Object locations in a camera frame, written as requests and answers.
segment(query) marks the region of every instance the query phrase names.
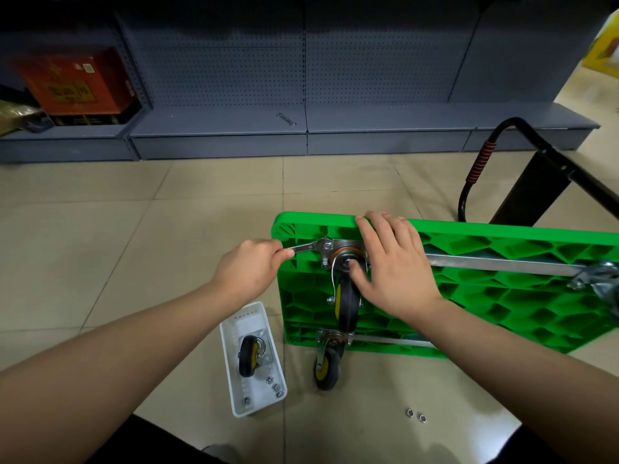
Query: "white basket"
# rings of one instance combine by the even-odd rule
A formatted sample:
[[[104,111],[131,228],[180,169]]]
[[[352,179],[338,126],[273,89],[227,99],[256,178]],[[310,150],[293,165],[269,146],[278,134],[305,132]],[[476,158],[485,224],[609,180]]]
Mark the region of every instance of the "white basket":
[[[241,418],[260,409],[273,405],[286,398],[288,388],[283,377],[282,366],[277,356],[273,334],[269,327],[269,318],[264,305],[257,301],[243,307],[235,315],[229,317],[219,325],[223,357],[226,361],[228,387],[230,388],[230,403],[232,413]],[[264,331],[265,340],[270,346],[272,361],[270,364],[259,366],[252,377],[245,378],[238,371],[238,352],[244,336],[256,331]],[[250,402],[245,404],[246,397]]]

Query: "caster wheel in tray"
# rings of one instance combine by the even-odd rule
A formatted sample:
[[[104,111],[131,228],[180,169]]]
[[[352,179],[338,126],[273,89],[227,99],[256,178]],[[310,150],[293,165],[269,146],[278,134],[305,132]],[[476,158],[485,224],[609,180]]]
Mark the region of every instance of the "caster wheel in tray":
[[[258,337],[254,335],[244,337],[238,356],[238,372],[241,376],[248,378],[254,375],[256,366],[258,366],[259,348]]]
[[[361,308],[361,293],[349,273],[342,273],[336,289],[336,318],[340,332],[354,332]]]
[[[316,363],[314,362],[314,380],[316,386],[321,391],[329,391],[333,389],[340,377],[340,356],[335,350],[330,348],[324,351],[324,359],[322,360],[322,368],[316,371]]]

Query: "tile floor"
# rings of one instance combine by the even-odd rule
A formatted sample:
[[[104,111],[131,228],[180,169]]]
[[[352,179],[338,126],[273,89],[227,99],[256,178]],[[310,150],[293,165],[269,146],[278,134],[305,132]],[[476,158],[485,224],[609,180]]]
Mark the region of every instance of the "tile floor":
[[[578,69],[558,98],[602,124],[576,161],[619,190],[619,81]],[[486,222],[531,153],[496,153],[468,201]],[[205,282],[219,257],[268,237],[282,210],[454,219],[474,153],[311,156],[0,168],[0,367],[81,330]],[[540,226],[619,231],[570,186]],[[449,361],[348,353],[336,390],[314,390],[314,351],[284,345],[277,287],[260,297],[289,395],[255,416],[230,411],[215,331],[139,407],[203,447],[234,444],[247,461],[481,463],[517,420]],[[575,356],[619,374],[618,331]],[[410,420],[408,407],[428,417]]]

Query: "orange cardboard box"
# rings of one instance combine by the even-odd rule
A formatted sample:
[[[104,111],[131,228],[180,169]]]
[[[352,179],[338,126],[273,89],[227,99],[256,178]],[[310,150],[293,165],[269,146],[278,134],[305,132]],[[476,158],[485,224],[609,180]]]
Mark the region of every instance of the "orange cardboard box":
[[[28,89],[51,116],[120,114],[135,91],[113,48],[96,53],[43,53],[14,61]]]

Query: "black pants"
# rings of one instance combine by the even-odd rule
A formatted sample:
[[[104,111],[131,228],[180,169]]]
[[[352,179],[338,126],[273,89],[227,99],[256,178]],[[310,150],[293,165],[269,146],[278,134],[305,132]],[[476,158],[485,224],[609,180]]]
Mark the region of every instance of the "black pants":
[[[212,464],[222,461],[185,443],[151,422],[131,415],[87,464],[174,462]]]
[[[561,464],[562,460],[539,436],[521,426],[507,440],[491,464],[521,464],[536,460]],[[222,461],[209,456],[151,422],[131,415],[87,461],[87,464],[117,462],[178,462],[213,464]]]

